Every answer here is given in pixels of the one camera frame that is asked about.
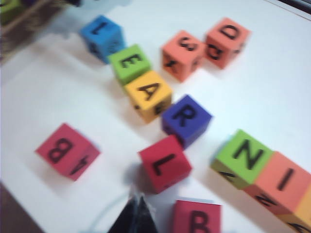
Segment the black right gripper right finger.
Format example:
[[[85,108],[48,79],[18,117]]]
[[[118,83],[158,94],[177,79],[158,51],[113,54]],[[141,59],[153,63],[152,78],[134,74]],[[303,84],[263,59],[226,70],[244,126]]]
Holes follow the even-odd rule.
[[[140,197],[137,212],[137,232],[138,233],[158,233],[149,206],[144,196]]]

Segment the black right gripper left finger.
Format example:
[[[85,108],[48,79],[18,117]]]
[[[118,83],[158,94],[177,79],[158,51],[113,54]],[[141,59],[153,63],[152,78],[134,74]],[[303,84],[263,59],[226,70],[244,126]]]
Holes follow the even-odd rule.
[[[138,216],[138,199],[132,197],[109,229],[109,233],[132,233]]]

